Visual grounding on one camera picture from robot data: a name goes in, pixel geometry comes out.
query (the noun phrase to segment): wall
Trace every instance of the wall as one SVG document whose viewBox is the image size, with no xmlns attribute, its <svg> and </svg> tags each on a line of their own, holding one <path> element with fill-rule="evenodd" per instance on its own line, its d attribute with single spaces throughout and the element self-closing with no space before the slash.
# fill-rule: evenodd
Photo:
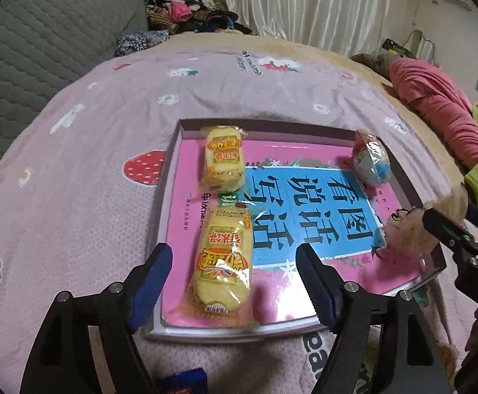
<svg viewBox="0 0 478 394">
<path fill-rule="evenodd" d="M 435 44 L 437 63 L 478 103 L 478 11 L 467 11 L 448 0 L 407 0 L 401 33 L 407 41 L 414 29 Z"/>
<path fill-rule="evenodd" d="M 381 26 L 380 43 L 383 44 L 385 39 L 390 38 L 399 41 L 403 29 L 404 14 L 408 0 L 390 0 L 387 15 Z"/>
</svg>

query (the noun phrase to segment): wrapped toy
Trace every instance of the wrapped toy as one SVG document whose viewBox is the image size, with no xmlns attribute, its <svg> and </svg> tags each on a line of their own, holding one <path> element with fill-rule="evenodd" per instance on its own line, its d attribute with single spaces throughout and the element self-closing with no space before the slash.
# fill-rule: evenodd
<svg viewBox="0 0 478 394">
<path fill-rule="evenodd" d="M 230 326 L 251 323 L 253 241 L 248 209 L 210 206 L 180 311 L 215 317 Z"/>
<path fill-rule="evenodd" d="M 364 184 L 378 187 L 392 175 L 387 150 L 377 137 L 364 129 L 356 130 L 352 161 L 356 175 Z"/>
<path fill-rule="evenodd" d="M 208 192 L 233 192 L 244 184 L 244 132 L 237 126 L 214 127 L 204 149 L 201 188 Z"/>
</svg>

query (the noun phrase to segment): blanket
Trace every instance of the blanket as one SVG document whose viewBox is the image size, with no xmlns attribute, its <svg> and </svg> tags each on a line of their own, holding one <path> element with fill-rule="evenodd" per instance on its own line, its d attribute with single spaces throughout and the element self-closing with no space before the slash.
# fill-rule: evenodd
<svg viewBox="0 0 478 394">
<path fill-rule="evenodd" d="M 429 123 L 469 170 L 478 163 L 478 124 L 467 96 L 441 69 L 403 57 L 390 67 L 390 80 L 401 100 Z"/>
<path fill-rule="evenodd" d="M 260 76 L 252 65 L 237 63 L 243 49 L 252 49 L 247 54 Z M 179 118 L 363 125 L 387 143 L 422 201 L 448 191 L 446 173 L 455 182 L 459 171 L 429 128 L 377 78 L 342 56 L 281 40 L 189 34 L 105 62 L 57 94 L 0 161 L 4 391 L 18 392 L 38 326 L 57 292 L 97 293 L 145 259 L 156 187 L 125 177 L 123 167 L 135 156 L 165 150 Z M 449 268 L 434 282 L 435 305 L 427 318 L 439 339 L 463 351 L 472 325 L 470 301 L 456 294 L 446 253 Z M 98 336 L 92 336 L 98 348 Z M 318 371 L 312 354 L 327 354 L 332 341 L 326 331 L 221 346 L 136 336 L 153 377 L 202 366 L 212 392 L 232 394 L 310 392 Z M 101 375 L 105 371 L 101 366 Z M 108 377 L 101 382 L 113 392 Z"/>
</svg>

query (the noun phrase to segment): packaged snack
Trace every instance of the packaged snack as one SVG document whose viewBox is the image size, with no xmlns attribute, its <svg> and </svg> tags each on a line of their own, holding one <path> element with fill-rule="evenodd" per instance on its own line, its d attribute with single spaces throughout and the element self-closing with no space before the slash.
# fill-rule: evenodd
<svg viewBox="0 0 478 394">
<path fill-rule="evenodd" d="M 248 209 L 210 206 L 180 312 L 215 317 L 229 326 L 251 323 L 253 241 Z"/>
<path fill-rule="evenodd" d="M 233 192 L 244 184 L 244 132 L 236 126 L 214 127 L 204 149 L 201 188 L 209 192 Z"/>
<path fill-rule="evenodd" d="M 356 130 L 352 161 L 356 175 L 364 184 L 380 186 L 392 176 L 387 150 L 377 137 L 361 128 Z"/>
</svg>

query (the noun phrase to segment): pink clothing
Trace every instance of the pink clothing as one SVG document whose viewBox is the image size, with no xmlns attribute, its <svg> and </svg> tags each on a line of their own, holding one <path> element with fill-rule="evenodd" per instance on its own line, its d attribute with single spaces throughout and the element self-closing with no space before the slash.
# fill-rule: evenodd
<svg viewBox="0 0 478 394">
<path fill-rule="evenodd" d="M 478 163 L 478 124 L 467 96 L 441 69 L 403 57 L 390 67 L 390 81 L 400 99 L 411 105 L 443 137 L 468 169 Z"/>
<path fill-rule="evenodd" d="M 186 22 L 193 15 L 192 11 L 190 10 L 190 8 L 187 6 L 186 3 L 170 1 L 169 5 L 170 5 L 169 6 L 170 20 L 173 23 Z"/>
</svg>

